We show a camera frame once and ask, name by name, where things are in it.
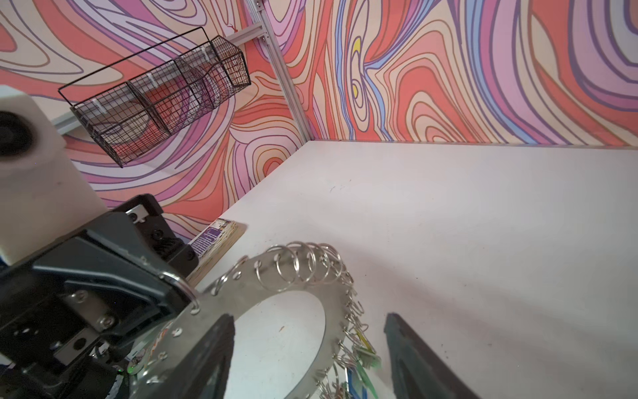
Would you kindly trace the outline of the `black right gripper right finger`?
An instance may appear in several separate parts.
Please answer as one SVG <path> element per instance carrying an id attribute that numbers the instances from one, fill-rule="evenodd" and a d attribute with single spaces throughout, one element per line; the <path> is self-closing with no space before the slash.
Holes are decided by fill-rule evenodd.
<path id="1" fill-rule="evenodd" d="M 386 316 L 384 332 L 396 397 L 478 399 L 399 314 Z"/>

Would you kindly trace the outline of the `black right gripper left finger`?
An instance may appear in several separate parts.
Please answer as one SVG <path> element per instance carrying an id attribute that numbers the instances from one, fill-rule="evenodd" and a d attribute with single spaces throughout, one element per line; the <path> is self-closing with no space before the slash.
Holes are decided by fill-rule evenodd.
<path id="1" fill-rule="evenodd" d="M 164 398 L 224 398 L 234 337 L 234 317 L 224 314 L 164 381 Z"/>

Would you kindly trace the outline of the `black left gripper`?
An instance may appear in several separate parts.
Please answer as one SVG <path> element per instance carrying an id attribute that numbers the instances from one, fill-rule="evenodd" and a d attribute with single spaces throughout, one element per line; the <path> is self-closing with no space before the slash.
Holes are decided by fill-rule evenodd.
<path id="1" fill-rule="evenodd" d="M 126 356 L 192 303 L 197 264 L 144 194 L 4 269 L 2 397 L 129 397 Z"/>

